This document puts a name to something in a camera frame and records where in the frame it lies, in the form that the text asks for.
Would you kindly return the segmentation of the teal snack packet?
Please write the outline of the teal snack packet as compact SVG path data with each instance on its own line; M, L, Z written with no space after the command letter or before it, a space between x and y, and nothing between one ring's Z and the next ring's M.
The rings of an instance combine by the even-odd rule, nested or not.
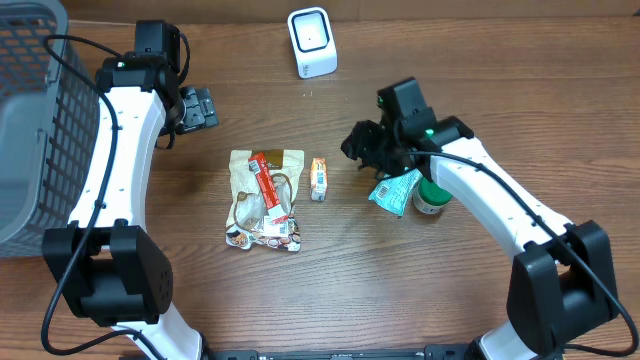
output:
M398 177L386 176L370 193L368 200L382 209L402 217L413 189L422 177L418 169Z

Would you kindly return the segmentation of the orange small carton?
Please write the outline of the orange small carton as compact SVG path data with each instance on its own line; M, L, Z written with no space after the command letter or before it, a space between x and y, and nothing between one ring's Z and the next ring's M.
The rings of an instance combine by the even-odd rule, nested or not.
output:
M327 165L324 158L314 158L310 168L310 197L312 201L322 202L327 193Z

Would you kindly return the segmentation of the green lid jar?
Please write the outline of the green lid jar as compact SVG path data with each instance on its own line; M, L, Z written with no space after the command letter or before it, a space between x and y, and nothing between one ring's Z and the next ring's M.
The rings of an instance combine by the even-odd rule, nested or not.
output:
M453 196L437 184L422 177L413 190L415 208L424 214L437 214L451 201Z

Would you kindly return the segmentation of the beige snack bag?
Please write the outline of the beige snack bag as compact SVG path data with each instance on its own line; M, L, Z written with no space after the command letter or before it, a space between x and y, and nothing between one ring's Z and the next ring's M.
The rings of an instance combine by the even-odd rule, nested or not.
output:
M258 180L250 166L257 151L234 150L229 161L232 205L226 220L225 240L232 247L249 250L255 245L288 252L301 248L301 232L295 218L295 201L304 169L302 150L263 150L269 174L288 219L272 222Z

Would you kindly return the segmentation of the red stick packet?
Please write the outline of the red stick packet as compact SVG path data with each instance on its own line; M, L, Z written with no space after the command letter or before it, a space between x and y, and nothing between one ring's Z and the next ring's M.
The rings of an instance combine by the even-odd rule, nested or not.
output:
M271 223L284 223L288 219L288 215L280 203L264 154L256 153L255 155L252 155L248 160L248 164L250 170L254 173L256 181L262 192Z

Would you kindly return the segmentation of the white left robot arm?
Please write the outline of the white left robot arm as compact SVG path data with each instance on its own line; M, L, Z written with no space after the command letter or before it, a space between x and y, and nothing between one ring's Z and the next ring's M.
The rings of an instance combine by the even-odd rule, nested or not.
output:
M188 39L163 20L141 20L132 51L109 51L89 87L99 126L80 197L63 227L44 233L56 280L51 304L129 338L146 359L207 359L206 338L173 304L169 259L146 229L150 167L160 137L217 125L210 92L186 84Z

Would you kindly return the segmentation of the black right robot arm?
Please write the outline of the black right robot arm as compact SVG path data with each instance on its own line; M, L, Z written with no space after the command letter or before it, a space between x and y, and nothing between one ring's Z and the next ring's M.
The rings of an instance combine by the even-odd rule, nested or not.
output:
M462 203L511 260L508 320L428 359L559 359L575 338L623 314L607 233L576 225L510 177L455 116L439 120L418 81L378 91L379 122L358 122L342 152L387 178L418 170Z

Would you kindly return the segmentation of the white barcode scanner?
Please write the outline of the white barcode scanner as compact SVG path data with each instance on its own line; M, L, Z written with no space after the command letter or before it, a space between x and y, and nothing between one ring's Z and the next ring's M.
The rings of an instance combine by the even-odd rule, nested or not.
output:
M300 78L319 77L337 69L336 44L323 8L315 6L292 12L287 27Z

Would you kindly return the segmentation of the grey plastic mesh basket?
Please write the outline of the grey plastic mesh basket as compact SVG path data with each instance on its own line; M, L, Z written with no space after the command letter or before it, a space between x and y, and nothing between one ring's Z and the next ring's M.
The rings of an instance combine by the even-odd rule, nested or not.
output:
M89 171L99 99L78 75L58 1L1 3L1 255L41 253L63 227Z

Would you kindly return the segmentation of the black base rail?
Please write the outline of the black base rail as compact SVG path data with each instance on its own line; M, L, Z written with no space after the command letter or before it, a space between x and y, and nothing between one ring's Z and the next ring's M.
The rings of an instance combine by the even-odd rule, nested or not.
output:
M427 345L422 349L327 350L259 352L257 350L213 351L207 360L472 360L485 359L476 344Z

